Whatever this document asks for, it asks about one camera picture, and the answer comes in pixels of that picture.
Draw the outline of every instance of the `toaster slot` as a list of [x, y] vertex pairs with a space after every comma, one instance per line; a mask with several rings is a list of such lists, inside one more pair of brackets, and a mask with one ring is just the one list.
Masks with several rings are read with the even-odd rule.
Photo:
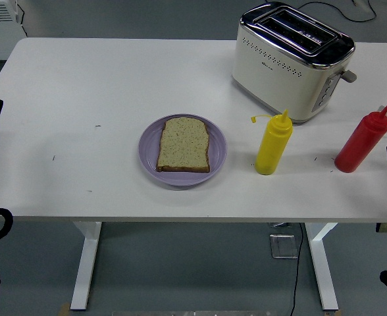
[[291, 43], [308, 53], [312, 53], [320, 47], [317, 42], [307, 38], [306, 36], [296, 32], [295, 30], [279, 23], [272, 18], [269, 18], [260, 25], [284, 41], [287, 41], [288, 43]]
[[336, 38], [335, 34], [287, 10], [265, 17], [256, 24], [308, 54]]
[[304, 17], [287, 10], [281, 11], [276, 17], [279, 18], [280, 21], [286, 23], [289, 27], [294, 28], [296, 31], [301, 32], [303, 35], [320, 44], [328, 43], [336, 37], [333, 33], [317, 26], [314, 22], [310, 22]]

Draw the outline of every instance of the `yellow bottle cap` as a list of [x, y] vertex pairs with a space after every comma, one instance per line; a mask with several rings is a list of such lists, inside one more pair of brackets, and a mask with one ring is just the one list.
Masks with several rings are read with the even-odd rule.
[[270, 119], [268, 127], [271, 132], [277, 134], [287, 134], [291, 132], [293, 128], [293, 122], [288, 117], [288, 110], [284, 110], [283, 114], [275, 115], [272, 119]]
[[252, 123], [256, 123], [256, 122], [257, 122], [257, 117], [269, 117], [270, 119], [272, 118], [272, 116], [270, 116], [270, 115], [268, 115], [268, 114], [256, 115], [256, 116], [254, 116], [254, 117], [251, 117]]

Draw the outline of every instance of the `white table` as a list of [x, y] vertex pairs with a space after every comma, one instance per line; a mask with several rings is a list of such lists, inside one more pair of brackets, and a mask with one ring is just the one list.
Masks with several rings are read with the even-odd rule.
[[[74, 221], [84, 233], [72, 309], [86, 308], [102, 221], [314, 223], [322, 307], [338, 308], [322, 237], [338, 222], [387, 222], [387, 137], [352, 174], [333, 160], [361, 118], [387, 104], [387, 43], [357, 44], [357, 81], [340, 82], [323, 112], [295, 126], [271, 176], [253, 168], [267, 121], [250, 117], [267, 111], [231, 78], [234, 49], [159, 39], [15, 47], [0, 73], [0, 207], [16, 219]], [[192, 188], [157, 182], [138, 159], [142, 132], [175, 113], [209, 119], [227, 140], [223, 168]]]

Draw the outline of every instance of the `red squeeze bottle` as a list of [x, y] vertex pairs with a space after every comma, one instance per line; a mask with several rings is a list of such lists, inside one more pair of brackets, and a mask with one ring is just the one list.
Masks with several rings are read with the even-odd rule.
[[387, 132], [387, 106], [381, 112], [363, 117], [334, 160], [338, 170], [353, 172]]

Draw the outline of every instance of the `mustard bottle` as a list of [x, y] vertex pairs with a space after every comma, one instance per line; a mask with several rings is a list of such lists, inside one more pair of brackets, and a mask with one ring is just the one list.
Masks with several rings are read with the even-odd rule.
[[[251, 120], [255, 123], [256, 117], [251, 117]], [[275, 115], [268, 121], [255, 162], [258, 173], [268, 175], [275, 171], [292, 132], [293, 123], [288, 117], [287, 109], [283, 114]]]

